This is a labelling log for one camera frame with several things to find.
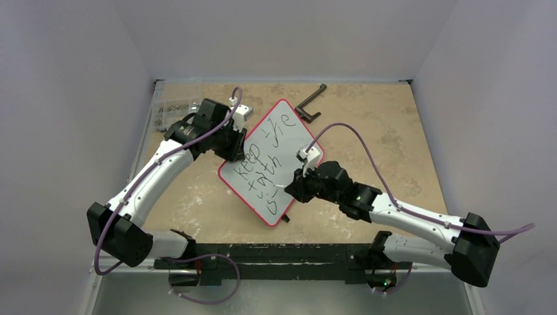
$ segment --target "whiteboard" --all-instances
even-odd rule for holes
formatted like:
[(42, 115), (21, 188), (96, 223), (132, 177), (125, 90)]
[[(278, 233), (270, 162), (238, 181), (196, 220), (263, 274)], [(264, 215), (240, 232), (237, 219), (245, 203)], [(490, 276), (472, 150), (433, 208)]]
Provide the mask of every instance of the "whiteboard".
[[(263, 221), (275, 226), (294, 201), (275, 185), (292, 182), (294, 171), (303, 165), (296, 154), (312, 140), (288, 101), (279, 100), (246, 137), (246, 159), (223, 163), (219, 177)], [(319, 144), (316, 148), (323, 159), (323, 149)]]

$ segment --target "red border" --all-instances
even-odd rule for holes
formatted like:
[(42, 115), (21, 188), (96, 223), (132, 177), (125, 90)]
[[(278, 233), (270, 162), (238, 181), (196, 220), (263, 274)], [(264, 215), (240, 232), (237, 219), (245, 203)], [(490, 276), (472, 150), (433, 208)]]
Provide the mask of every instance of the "red border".
[[(275, 107), (277, 107), (277, 105), (279, 105), (280, 102), (285, 101), (290, 109), (294, 112), (294, 114), (296, 115), (296, 117), (298, 118), (298, 120), (301, 122), (301, 124), (305, 127), (305, 130), (307, 130), (307, 132), (311, 135), (312, 138), (315, 138), (315, 136), (313, 135), (313, 133), (311, 133), (311, 131), (307, 128), (307, 126), (305, 125), (305, 123), (300, 119), (298, 113), (296, 113), (296, 111), (294, 110), (294, 108), (292, 107), (292, 105), (290, 105), (289, 101), (287, 101), (284, 98), (281, 98), (280, 100), (277, 101), (277, 103), (275, 103), (275, 105), (265, 114), (265, 116), (263, 116), (263, 118), (261, 118), (261, 120), (257, 123), (257, 125), (250, 131), (250, 133), (248, 133), (248, 136), (246, 137), (246, 140), (252, 135), (252, 133), (254, 133), (254, 131), (259, 127), (259, 125), (261, 125), (261, 123), (265, 120), (265, 118), (267, 118), (267, 116), (275, 109)], [(317, 145), (319, 146), (319, 148), (321, 148), (321, 152), (323, 152), (323, 156), (321, 156), (321, 159), (319, 160), (318, 164), (321, 163), (321, 161), (325, 158), (325, 150), (323, 150), (323, 147), (319, 144), (319, 142), (317, 142)], [(286, 206), (286, 209), (284, 210), (284, 212), (279, 216), (279, 219), (277, 220), (276, 223), (274, 224), (269, 224), (265, 219), (263, 219), (263, 217), (256, 211), (256, 209), (254, 207), (252, 207), (244, 198), (242, 198), (242, 196), (240, 196), (240, 194), (238, 194), (238, 192), (232, 188), (232, 186), (230, 186), (230, 184), (221, 176), (221, 169), (223, 168), (223, 166), (226, 164), (226, 161), (224, 161), (221, 166), (219, 166), (219, 170), (218, 170), (218, 175), (219, 178), (255, 213), (257, 214), (257, 216), (263, 220), (263, 222), (268, 225), (268, 226), (276, 226), (279, 222), (280, 222), (280, 217), (283, 216), (286, 212), (288, 212), (288, 210), (290, 209), (290, 207), (292, 206), (292, 204), (294, 203), (295, 199), (292, 199), (292, 201)]]

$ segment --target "gray wall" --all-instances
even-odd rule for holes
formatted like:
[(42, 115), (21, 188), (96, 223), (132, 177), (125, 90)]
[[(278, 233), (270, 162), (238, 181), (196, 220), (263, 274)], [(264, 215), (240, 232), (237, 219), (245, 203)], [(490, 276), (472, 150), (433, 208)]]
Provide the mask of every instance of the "gray wall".
[(414, 77), (457, 0), (114, 0), (157, 78)]
[(554, 0), (460, 0), (413, 84), (450, 212), (537, 224), (501, 247), (488, 314), (555, 313), (556, 16)]
[(85, 212), (125, 184), (152, 83), (113, 4), (0, 3), (0, 305), (75, 314)]

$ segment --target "black clamp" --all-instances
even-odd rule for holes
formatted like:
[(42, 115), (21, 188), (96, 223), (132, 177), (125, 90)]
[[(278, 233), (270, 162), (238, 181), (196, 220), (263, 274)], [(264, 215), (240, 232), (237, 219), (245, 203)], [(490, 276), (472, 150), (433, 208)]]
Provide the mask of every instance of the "black clamp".
[(321, 115), (321, 112), (317, 112), (315, 113), (315, 115), (311, 115), (307, 113), (305, 110), (303, 110), (303, 108), (306, 105), (308, 105), (312, 100), (314, 100), (316, 97), (318, 97), (321, 93), (323, 93), (323, 91), (325, 91), (326, 88), (327, 85), (322, 84), (321, 86), (319, 86), (319, 89), (317, 91), (315, 91), (312, 95), (310, 95), (308, 98), (303, 100), (298, 106), (296, 106), (296, 108), (294, 108), (296, 113), (299, 115), (299, 117), (302, 118), (305, 122), (311, 123), (315, 118), (318, 118)]

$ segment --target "wooden table surface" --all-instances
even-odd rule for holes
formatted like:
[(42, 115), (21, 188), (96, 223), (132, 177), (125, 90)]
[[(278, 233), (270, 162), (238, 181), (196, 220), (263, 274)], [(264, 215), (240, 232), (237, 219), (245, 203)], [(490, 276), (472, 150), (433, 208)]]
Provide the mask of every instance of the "wooden table surface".
[[(234, 86), (205, 84), (203, 96), (228, 104)], [(242, 103), (255, 110), (246, 126), (251, 130), (277, 100), (285, 98), (296, 106), (319, 84), (240, 86)], [(184, 83), (164, 83), (159, 99), (183, 98), (183, 91)], [(397, 199), (447, 213), (409, 85), (330, 84), (305, 109), (322, 113), (308, 125), (314, 135), (337, 121), (356, 128)], [(150, 133), (145, 161), (154, 154), (162, 136), (158, 131)], [(350, 130), (335, 127), (319, 143), (325, 150), (324, 161), (336, 160), (353, 180), (384, 190)], [(183, 230), (200, 243), (369, 243), (379, 230), (397, 231), (349, 219), (336, 205), (318, 199), (306, 204), (295, 202), (287, 212), (289, 223), (281, 221), (269, 227), (221, 182), (217, 176), (221, 163), (212, 152), (200, 156), (158, 200), (144, 228)]]

